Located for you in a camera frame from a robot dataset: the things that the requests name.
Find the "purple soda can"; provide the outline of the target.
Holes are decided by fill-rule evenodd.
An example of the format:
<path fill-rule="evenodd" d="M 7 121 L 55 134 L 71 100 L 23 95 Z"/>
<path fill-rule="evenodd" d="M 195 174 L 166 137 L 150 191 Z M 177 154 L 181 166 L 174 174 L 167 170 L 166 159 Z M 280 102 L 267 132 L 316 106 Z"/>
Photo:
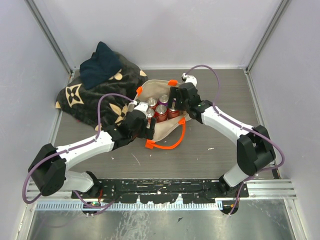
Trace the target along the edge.
<path fill-rule="evenodd" d="M 158 104 L 159 105 L 164 105 L 164 106 L 168 106 L 168 101 L 169 101 L 169 96 L 167 94 L 162 94 L 159 98 L 158 98 Z"/>

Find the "beige canvas tote bag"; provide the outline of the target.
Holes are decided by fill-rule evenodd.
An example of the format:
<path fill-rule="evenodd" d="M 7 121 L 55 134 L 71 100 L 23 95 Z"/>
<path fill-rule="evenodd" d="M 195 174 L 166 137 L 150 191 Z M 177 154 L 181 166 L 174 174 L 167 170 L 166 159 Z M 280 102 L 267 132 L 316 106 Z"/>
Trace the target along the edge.
<path fill-rule="evenodd" d="M 143 83 L 136 90 L 134 99 L 148 103 L 149 108 L 152 109 L 147 112 L 148 119 L 156 120 L 153 137 L 146 140 L 146 148 L 173 150 L 183 141 L 186 134 L 187 121 L 191 118 L 186 111 L 169 108 L 167 106 L 167 99 L 164 97 L 164 95 L 169 95 L 172 87 L 179 87 L 180 85 L 181 83 L 174 79 L 151 79 Z M 154 99 L 154 104 L 150 104 L 151 99 Z M 159 141 L 164 140 L 178 127 L 182 127 L 182 132 L 176 143 L 167 146 L 158 144 Z"/>

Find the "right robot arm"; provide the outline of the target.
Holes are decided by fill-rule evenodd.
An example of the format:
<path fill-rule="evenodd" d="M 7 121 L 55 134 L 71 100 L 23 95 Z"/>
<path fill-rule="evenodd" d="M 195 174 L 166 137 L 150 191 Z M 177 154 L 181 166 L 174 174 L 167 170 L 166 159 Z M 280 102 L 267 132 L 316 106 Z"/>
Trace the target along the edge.
<path fill-rule="evenodd" d="M 191 119 L 217 130 L 235 144 L 236 164 L 218 180 L 219 191 L 225 197 L 231 197 L 241 182 L 276 158 L 264 126 L 253 127 L 230 117 L 211 101 L 202 100 L 190 82 L 170 88 L 168 106 L 185 111 Z"/>

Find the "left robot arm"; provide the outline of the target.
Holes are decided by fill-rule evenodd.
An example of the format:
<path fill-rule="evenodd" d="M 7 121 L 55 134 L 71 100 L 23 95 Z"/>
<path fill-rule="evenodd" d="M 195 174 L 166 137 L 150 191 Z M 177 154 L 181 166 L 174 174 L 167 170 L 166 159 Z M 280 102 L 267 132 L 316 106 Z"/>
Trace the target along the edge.
<path fill-rule="evenodd" d="M 156 119 L 133 110 L 120 124 L 109 125 L 99 133 L 67 146 L 44 145 L 30 165 L 28 172 L 40 195 L 48 197 L 60 190 L 84 193 L 88 198 L 97 197 L 102 184 L 90 171 L 74 172 L 71 168 L 96 155 L 127 146 L 136 138 L 151 140 L 155 133 Z"/>

